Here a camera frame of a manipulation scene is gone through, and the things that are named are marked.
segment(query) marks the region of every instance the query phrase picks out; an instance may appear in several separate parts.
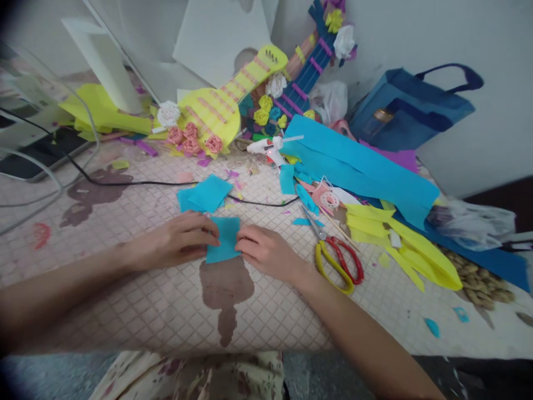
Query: plastic bag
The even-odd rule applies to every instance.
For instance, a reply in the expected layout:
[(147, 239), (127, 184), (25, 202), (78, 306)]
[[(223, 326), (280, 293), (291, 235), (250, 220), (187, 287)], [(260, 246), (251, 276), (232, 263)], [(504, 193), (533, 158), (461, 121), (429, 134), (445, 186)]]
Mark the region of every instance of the plastic bag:
[(498, 238), (514, 233), (515, 217), (514, 212), (502, 208), (451, 200), (445, 206), (433, 207), (428, 221), (464, 248), (485, 251), (501, 247)]
[(341, 81), (317, 83), (309, 93), (309, 103), (322, 117), (322, 123), (328, 126), (346, 115), (348, 87)]

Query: floor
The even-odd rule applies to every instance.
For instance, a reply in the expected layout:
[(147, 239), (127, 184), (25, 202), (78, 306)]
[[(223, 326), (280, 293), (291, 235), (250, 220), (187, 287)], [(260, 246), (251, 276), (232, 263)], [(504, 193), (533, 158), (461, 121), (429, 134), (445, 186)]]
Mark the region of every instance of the floor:
[[(116, 354), (103, 353), (8, 357), (4, 360), (4, 369), (22, 398), (86, 400), (115, 357)], [(448, 361), (442, 357), (416, 359), (447, 398), (464, 398)], [(338, 352), (285, 352), (284, 366), (285, 381), (292, 400), (374, 398)]]

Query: red scissors handle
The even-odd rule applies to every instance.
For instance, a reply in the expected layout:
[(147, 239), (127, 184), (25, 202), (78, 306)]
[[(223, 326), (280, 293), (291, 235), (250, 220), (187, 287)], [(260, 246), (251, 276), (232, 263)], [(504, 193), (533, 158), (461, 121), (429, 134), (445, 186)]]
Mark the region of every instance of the red scissors handle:
[[(361, 260), (359, 259), (357, 254), (355, 254), (355, 251), (352, 249), (352, 247), (347, 245), (346, 243), (344, 243), (342, 240), (337, 239), (334, 236), (330, 236), (330, 237), (326, 238), (326, 242), (328, 242), (331, 245), (331, 247), (333, 247), (335, 249), (335, 252), (337, 253), (337, 257), (339, 257), (340, 266), (342, 267), (344, 272), (346, 272), (346, 274), (348, 274), (348, 276), (350, 277), (351, 281), (354, 284), (361, 284), (363, 282), (363, 279), (365, 278), (365, 273), (363, 271), (363, 265), (361, 264)], [(344, 247), (346, 250), (348, 250), (350, 252), (350, 254), (351, 254), (351, 256), (352, 256), (352, 258), (354, 259), (354, 262), (355, 262), (355, 268), (357, 270), (357, 279), (355, 279), (351, 275), (350, 271), (348, 270), (348, 266), (346, 265), (346, 260), (344, 259), (343, 253), (340, 250), (339, 246), (337, 246), (337, 244), (341, 245), (342, 247)]]

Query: yellow scissors handle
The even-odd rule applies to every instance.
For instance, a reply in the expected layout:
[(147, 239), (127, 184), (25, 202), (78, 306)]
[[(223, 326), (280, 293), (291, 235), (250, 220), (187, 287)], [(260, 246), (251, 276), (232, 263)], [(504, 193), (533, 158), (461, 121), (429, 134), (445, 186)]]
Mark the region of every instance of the yellow scissors handle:
[[(342, 289), (339, 286), (337, 286), (335, 283), (329, 279), (328, 275), (324, 272), (324, 267), (322, 265), (322, 254), (324, 254), (324, 257), (326, 260), (331, 264), (333, 268), (342, 276), (344, 282), (346, 283), (346, 288)], [(345, 295), (349, 296), (354, 291), (354, 283), (351, 281), (350, 277), (344, 272), (344, 270), (341, 268), (341, 266), (335, 261), (328, 253), (328, 250), (326, 249), (326, 244), (324, 241), (320, 241), (316, 244), (315, 247), (315, 259), (316, 259), (316, 268), (318, 269), (318, 272), (322, 274), (324, 278), (326, 278), (329, 283), (331, 283), (333, 286), (335, 286), (338, 290), (343, 292)]]

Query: hand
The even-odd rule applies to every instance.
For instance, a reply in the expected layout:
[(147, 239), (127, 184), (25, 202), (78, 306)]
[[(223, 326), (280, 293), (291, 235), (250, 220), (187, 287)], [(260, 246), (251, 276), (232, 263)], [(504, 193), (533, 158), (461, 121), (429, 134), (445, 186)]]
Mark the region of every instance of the hand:
[(277, 232), (249, 225), (237, 233), (236, 251), (258, 271), (293, 286), (316, 269), (297, 255)]
[(186, 211), (153, 231), (122, 246), (133, 271), (168, 268), (207, 254), (207, 245), (220, 246), (217, 225), (199, 212)]

